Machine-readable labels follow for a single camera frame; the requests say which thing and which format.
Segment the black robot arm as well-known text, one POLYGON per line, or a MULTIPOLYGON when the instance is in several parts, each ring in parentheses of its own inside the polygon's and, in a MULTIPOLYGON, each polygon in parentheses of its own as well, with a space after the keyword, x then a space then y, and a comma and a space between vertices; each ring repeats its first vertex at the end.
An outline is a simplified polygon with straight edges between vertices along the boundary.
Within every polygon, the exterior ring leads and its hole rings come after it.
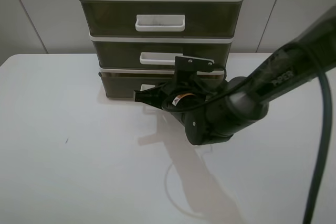
POLYGON ((135 101, 171 113, 193 145, 228 141, 263 119, 270 101, 318 78, 322 91, 322 139, 331 134, 332 99, 326 72, 335 67, 335 8, 331 7, 301 35, 272 53, 247 77, 217 88, 207 86, 198 71, 210 72, 208 60, 176 57, 173 78, 135 92, 135 101))

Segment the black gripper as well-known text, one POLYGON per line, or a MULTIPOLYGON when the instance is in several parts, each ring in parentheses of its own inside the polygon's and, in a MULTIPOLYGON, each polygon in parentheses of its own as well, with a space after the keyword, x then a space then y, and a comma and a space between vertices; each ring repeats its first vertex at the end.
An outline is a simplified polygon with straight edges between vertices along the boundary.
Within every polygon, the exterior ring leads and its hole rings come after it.
POLYGON ((186 124, 188 108, 203 104, 227 89, 223 76, 192 76, 177 82, 168 81, 156 88, 135 90, 135 102, 169 112, 182 125, 186 124))

